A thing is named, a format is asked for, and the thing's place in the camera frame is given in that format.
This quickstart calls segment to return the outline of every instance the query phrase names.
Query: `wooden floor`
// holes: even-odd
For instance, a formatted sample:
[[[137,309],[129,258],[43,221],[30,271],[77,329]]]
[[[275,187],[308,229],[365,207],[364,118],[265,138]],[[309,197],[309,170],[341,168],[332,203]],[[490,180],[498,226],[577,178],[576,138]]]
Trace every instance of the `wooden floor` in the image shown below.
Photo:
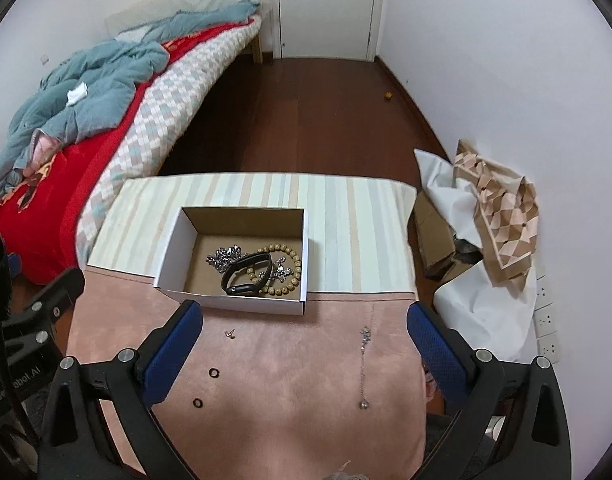
[[[393,92],[390,101],[384,99]],[[288,59],[255,65],[238,58],[206,95],[159,174],[279,171],[391,178],[420,186],[414,149],[441,148],[376,63]],[[423,278],[414,222],[420,299],[432,303],[436,283]],[[19,301],[35,289],[19,278]],[[70,316],[60,320],[65,349]],[[430,411],[441,412],[440,408]]]

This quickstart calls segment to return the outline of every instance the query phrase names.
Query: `door frame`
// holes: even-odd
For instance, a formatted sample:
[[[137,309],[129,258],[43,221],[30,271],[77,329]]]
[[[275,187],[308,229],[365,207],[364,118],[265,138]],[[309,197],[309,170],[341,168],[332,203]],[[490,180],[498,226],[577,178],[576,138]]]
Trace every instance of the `door frame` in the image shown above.
[[[273,8],[269,14],[273,29],[273,58],[281,59],[281,4],[279,0],[272,0]],[[371,30],[368,36],[366,61],[373,62],[377,52],[377,39],[379,38],[379,25],[381,24],[381,9],[384,0],[372,0]]]

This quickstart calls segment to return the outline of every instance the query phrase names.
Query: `white box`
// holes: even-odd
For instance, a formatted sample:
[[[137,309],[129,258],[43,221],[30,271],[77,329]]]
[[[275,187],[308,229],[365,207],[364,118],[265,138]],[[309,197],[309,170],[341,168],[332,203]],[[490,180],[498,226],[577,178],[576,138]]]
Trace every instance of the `white box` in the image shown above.
[[[236,244],[246,253],[270,243],[286,244],[301,257],[301,280],[288,296],[227,296],[222,274],[206,263],[218,247]],[[286,254],[271,253],[273,261]],[[285,266],[292,267],[287,256]],[[202,306],[303,316],[308,277],[308,213],[303,209],[183,207],[170,226],[166,250],[153,286],[173,300]],[[244,269],[231,283],[247,283]]]

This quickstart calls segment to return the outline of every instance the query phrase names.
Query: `pink cloth mat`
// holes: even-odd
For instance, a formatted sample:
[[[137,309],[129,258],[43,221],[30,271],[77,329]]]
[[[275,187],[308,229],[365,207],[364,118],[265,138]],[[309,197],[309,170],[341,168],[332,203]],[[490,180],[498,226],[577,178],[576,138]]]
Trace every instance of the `pink cloth mat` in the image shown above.
[[[82,364],[137,348],[178,306],[147,278],[85,275],[68,343]],[[201,480],[322,480],[348,460],[348,474],[407,480],[425,446],[425,379],[406,330],[414,300],[412,293],[312,294],[302,317],[204,309],[201,335],[153,412]],[[360,410],[364,326],[372,329],[371,406]],[[233,329],[235,338],[226,337]],[[112,406],[103,405],[122,458],[141,469]]]

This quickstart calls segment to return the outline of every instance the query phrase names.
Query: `bed leg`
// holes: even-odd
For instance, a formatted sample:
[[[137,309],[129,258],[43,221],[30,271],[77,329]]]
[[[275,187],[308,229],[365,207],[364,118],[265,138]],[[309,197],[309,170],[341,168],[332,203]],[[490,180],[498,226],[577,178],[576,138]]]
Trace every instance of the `bed leg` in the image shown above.
[[[263,63],[262,42],[259,40],[259,34],[253,38],[251,47],[253,49],[253,63]]]

